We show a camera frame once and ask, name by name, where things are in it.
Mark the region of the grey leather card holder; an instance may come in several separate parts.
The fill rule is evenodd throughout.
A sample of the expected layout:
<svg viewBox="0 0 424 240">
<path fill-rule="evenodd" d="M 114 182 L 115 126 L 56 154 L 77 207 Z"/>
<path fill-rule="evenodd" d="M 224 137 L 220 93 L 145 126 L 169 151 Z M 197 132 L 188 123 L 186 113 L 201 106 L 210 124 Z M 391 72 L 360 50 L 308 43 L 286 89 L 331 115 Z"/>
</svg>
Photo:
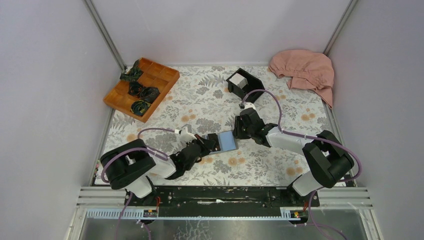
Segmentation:
<svg viewBox="0 0 424 240">
<path fill-rule="evenodd" d="M 215 141 L 215 146 L 209 153 L 210 155 L 235 151 L 239 148 L 231 130 L 218 133 L 208 133 L 206 135 L 202 135 L 201 137 L 206 140 Z"/>
</svg>

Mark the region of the black card tray box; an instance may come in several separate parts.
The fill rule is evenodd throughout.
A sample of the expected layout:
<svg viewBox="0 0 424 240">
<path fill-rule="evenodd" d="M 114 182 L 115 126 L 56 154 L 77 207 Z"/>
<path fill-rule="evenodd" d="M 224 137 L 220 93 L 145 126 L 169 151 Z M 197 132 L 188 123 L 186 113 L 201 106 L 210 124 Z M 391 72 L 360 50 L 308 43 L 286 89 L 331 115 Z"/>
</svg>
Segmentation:
<svg viewBox="0 0 424 240">
<path fill-rule="evenodd" d="M 226 82 L 228 91 L 241 99 L 253 90 L 265 89 L 261 80 L 242 68 L 239 68 L 228 77 Z"/>
</svg>

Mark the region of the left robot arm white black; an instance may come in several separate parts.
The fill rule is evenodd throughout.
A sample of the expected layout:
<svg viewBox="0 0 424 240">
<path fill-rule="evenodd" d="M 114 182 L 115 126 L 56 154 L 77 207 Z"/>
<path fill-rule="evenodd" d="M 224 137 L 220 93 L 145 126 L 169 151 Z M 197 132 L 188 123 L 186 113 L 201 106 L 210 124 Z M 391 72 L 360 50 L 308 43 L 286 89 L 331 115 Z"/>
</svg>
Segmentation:
<svg viewBox="0 0 424 240">
<path fill-rule="evenodd" d="M 203 157 L 219 150 L 219 139 L 204 138 L 198 134 L 178 132 L 185 147 L 171 155 L 149 148 L 142 139 L 136 139 L 103 154 L 100 158 L 101 180 L 113 190 L 134 194 L 144 206 L 155 200 L 154 185 L 149 173 L 174 180 L 183 176 Z"/>
</svg>

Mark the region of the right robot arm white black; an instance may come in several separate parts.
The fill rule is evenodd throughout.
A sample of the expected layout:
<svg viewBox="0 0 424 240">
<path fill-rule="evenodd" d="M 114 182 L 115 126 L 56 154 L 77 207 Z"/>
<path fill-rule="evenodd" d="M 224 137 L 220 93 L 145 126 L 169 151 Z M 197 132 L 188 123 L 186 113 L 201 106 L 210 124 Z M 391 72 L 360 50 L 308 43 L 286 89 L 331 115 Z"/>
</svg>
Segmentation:
<svg viewBox="0 0 424 240">
<path fill-rule="evenodd" d="M 246 108 L 235 117 L 233 136 L 252 139 L 258 145 L 288 150 L 305 157 L 307 173 L 296 178 L 288 187 L 287 201 L 301 205 L 307 195 L 319 188 L 332 188 L 355 165 L 344 146 L 328 130 L 317 136 L 282 131 L 277 124 L 267 123 L 253 108 Z"/>
</svg>

